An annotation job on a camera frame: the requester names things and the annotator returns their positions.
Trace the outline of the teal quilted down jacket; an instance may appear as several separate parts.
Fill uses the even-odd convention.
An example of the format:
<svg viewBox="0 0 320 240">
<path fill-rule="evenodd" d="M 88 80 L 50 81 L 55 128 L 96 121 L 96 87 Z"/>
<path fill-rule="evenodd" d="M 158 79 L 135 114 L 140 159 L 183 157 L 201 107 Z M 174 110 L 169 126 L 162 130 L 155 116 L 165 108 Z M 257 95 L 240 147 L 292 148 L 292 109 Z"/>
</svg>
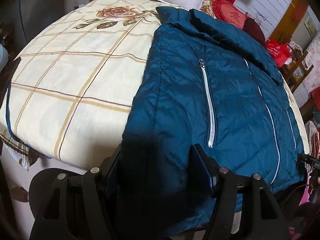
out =
<svg viewBox="0 0 320 240">
<path fill-rule="evenodd" d="M 300 182 L 304 147 L 269 53 L 198 10 L 159 7 L 142 84 L 108 198 L 111 225 L 174 235 L 209 222 L 214 200 L 191 171 L 190 147 L 277 193 Z"/>
</svg>

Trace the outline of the wooden shelf rack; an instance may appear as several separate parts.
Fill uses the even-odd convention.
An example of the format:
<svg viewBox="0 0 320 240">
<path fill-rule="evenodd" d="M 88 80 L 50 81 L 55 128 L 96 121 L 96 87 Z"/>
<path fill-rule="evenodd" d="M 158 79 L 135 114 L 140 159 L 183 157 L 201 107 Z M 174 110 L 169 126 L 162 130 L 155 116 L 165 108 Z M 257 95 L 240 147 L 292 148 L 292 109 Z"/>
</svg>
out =
<svg viewBox="0 0 320 240">
<path fill-rule="evenodd" d="M 291 46 L 289 48 L 293 53 L 293 60 L 290 64 L 283 64 L 280 68 L 280 73 L 293 93 L 310 74 L 313 64 L 308 66 L 306 63 L 307 50 L 301 53 L 300 50 L 293 49 Z"/>
</svg>

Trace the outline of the cream floral plaid bedspread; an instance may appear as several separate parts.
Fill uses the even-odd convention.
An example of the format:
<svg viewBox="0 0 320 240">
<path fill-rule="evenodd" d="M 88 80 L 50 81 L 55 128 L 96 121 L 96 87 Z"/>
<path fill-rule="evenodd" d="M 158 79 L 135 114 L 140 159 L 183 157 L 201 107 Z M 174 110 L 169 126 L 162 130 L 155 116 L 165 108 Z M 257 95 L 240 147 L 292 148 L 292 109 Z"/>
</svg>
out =
<svg viewBox="0 0 320 240">
<path fill-rule="evenodd" d="M 87 169 L 122 140 L 142 84 L 159 7 L 150 0 L 94 0 L 61 17 L 21 51 L 1 106 L 1 140 L 29 169 L 40 155 Z M 291 90 L 284 89 L 310 147 Z"/>
</svg>

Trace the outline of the red shopping bag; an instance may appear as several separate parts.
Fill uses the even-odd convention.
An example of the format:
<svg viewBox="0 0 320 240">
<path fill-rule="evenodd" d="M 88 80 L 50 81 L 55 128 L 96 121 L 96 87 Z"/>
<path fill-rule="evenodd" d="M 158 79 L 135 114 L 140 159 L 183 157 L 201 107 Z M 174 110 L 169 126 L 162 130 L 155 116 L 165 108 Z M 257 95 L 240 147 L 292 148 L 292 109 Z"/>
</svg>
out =
<svg viewBox="0 0 320 240">
<path fill-rule="evenodd" d="M 268 39 L 266 42 L 266 50 L 270 53 L 277 66 L 281 68 L 285 62 L 291 58 L 288 43 L 279 44 L 275 39 Z"/>
</svg>

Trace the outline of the dark red velvet cushion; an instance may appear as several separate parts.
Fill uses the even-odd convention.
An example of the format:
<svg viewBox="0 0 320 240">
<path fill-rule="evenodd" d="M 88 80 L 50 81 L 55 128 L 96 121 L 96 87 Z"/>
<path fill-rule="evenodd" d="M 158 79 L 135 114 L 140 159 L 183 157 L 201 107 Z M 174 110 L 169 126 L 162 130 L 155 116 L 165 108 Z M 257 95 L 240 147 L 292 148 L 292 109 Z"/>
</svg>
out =
<svg viewBox="0 0 320 240">
<path fill-rule="evenodd" d="M 265 46 L 264 33 L 254 19 L 247 17 L 242 30 L 259 42 L 263 47 Z"/>
</svg>

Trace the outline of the red heart-shaped cushion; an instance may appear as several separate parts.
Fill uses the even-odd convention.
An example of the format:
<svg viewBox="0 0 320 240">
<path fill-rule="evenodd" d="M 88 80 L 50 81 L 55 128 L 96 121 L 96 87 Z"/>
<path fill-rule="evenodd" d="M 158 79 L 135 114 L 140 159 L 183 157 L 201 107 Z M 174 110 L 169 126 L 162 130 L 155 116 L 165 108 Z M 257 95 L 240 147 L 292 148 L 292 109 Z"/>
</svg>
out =
<svg viewBox="0 0 320 240">
<path fill-rule="evenodd" d="M 232 3 L 226 0 L 212 1 L 212 8 L 218 20 L 234 25 L 243 29 L 247 16 L 238 10 Z"/>
</svg>

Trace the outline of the grey refrigerator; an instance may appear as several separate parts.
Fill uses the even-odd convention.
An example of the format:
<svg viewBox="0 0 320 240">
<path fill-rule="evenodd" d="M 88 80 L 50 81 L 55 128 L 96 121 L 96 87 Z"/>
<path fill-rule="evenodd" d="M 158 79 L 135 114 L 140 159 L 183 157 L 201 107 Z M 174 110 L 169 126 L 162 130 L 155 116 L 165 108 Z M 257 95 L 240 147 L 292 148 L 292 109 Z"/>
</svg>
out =
<svg viewBox="0 0 320 240">
<path fill-rule="evenodd" d="M 17 55 L 50 24 L 89 0 L 1 0 L 1 44 Z"/>
</svg>

